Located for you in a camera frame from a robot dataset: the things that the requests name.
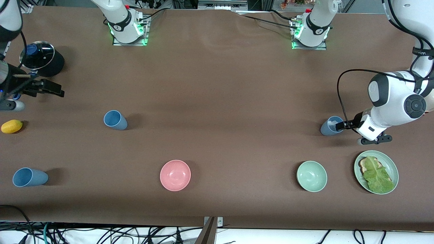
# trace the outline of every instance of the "green bowl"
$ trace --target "green bowl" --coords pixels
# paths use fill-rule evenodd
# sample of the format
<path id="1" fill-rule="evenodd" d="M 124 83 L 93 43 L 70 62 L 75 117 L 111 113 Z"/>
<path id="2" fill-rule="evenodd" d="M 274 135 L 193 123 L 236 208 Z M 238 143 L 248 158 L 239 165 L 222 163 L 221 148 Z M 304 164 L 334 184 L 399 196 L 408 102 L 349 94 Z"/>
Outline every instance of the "green bowl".
<path id="1" fill-rule="evenodd" d="M 319 192 L 327 184 L 327 173 L 321 164 L 306 161 L 297 170 L 297 181 L 305 190 Z"/>
<path id="2" fill-rule="evenodd" d="M 367 156 L 372 156 L 378 158 L 378 161 L 386 168 L 386 172 L 389 174 L 390 179 L 392 180 L 393 184 L 395 185 L 392 190 L 386 193 L 376 193 L 369 189 L 368 183 L 366 182 L 365 178 L 362 174 L 362 169 L 358 165 L 360 160 L 363 158 L 366 158 Z M 372 192 L 374 194 L 378 195 L 384 195 L 391 193 L 396 186 L 398 185 L 399 175 L 398 175 L 398 169 L 396 168 L 395 163 L 384 153 L 374 150 L 364 151 L 361 154 L 357 156 L 354 162 L 354 174 L 357 179 L 357 181 L 362 185 L 363 188 L 365 188 L 367 191 Z"/>

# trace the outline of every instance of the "lettuce leaf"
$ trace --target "lettuce leaf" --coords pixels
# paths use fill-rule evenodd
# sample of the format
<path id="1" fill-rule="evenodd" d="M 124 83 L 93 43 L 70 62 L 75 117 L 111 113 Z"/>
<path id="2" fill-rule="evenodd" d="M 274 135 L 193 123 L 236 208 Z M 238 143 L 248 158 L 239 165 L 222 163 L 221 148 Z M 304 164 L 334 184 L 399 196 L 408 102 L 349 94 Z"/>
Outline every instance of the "lettuce leaf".
<path id="1" fill-rule="evenodd" d="M 384 166 L 379 167 L 374 157 L 368 156 L 365 160 L 366 171 L 363 174 L 368 187 L 375 193 L 387 193 L 395 186 L 390 181 L 389 174 Z"/>

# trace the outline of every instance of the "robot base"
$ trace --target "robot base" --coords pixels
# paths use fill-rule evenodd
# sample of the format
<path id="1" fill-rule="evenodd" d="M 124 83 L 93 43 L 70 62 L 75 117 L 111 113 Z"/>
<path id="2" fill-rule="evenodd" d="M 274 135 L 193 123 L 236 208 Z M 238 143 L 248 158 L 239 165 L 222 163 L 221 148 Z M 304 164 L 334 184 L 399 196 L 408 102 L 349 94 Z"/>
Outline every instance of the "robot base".
<path id="1" fill-rule="evenodd" d="M 296 26 L 296 22 L 290 20 L 289 21 L 289 25 L 290 26 Z M 296 31 L 297 31 L 297 29 L 291 29 L 291 42 L 292 42 L 293 49 L 327 50 L 327 46 L 326 46 L 326 41 L 325 40 L 323 40 L 321 42 L 321 44 L 319 44 L 318 46 L 315 46 L 315 47 L 303 45 L 298 39 L 296 39 L 294 37 Z"/>
<path id="2" fill-rule="evenodd" d="M 144 14 L 143 18 L 149 17 L 149 15 Z M 151 17 L 143 20 L 141 22 L 143 26 L 137 27 L 138 30 L 143 33 L 137 40 L 132 43 L 121 43 L 119 42 L 112 33 L 113 36 L 113 45 L 114 46 L 147 46 L 149 39 L 149 29 L 151 28 Z"/>

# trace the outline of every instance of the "plate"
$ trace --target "plate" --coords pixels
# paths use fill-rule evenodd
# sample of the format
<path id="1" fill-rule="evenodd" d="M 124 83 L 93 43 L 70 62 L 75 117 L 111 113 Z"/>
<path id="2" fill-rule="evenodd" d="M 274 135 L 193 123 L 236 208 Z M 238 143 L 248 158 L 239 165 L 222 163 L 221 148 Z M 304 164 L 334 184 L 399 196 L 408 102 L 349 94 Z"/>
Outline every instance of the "plate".
<path id="1" fill-rule="evenodd" d="M 327 184 L 327 173 L 321 164 L 306 161 L 297 169 L 297 181 L 306 191 L 319 192 Z"/>
<path id="2" fill-rule="evenodd" d="M 363 158 L 366 158 L 367 156 L 372 156 L 372 157 L 378 158 L 378 161 L 386 168 L 386 172 L 389 174 L 390 179 L 392 180 L 392 183 L 395 185 L 391 191 L 389 191 L 387 193 L 376 193 L 376 192 L 373 192 L 369 189 L 368 183 L 366 182 L 365 178 L 363 178 L 361 168 L 358 165 L 360 160 L 362 160 Z M 374 151 L 374 150 L 364 151 L 357 156 L 357 158 L 355 159 L 355 162 L 354 162 L 354 174 L 355 174 L 357 181 L 360 183 L 360 185 L 362 185 L 363 188 L 365 188 L 367 191 L 369 191 L 371 193 L 378 194 L 378 195 L 384 195 L 384 194 L 391 193 L 398 185 L 398 180 L 399 180 L 398 169 L 396 168 L 396 165 L 392 161 L 392 159 L 390 159 L 386 154 L 379 152 L 379 151 Z"/>
<path id="3" fill-rule="evenodd" d="M 161 184 L 169 191 L 180 191 L 190 182 L 190 167 L 181 160 L 167 162 L 160 172 Z"/>

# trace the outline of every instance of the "yellow lemon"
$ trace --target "yellow lemon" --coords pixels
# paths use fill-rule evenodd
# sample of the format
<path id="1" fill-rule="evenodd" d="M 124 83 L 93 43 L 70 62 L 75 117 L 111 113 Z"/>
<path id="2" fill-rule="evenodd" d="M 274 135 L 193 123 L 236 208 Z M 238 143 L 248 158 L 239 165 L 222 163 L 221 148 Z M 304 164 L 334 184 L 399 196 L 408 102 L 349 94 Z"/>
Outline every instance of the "yellow lemon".
<path id="1" fill-rule="evenodd" d="M 16 120 L 16 119 L 13 119 L 13 120 L 10 120 L 10 121 L 4 123 L 1 126 L 1 131 L 5 134 L 12 134 L 12 133 L 15 133 L 15 132 L 21 130 L 22 126 L 23 126 L 23 122 Z"/>

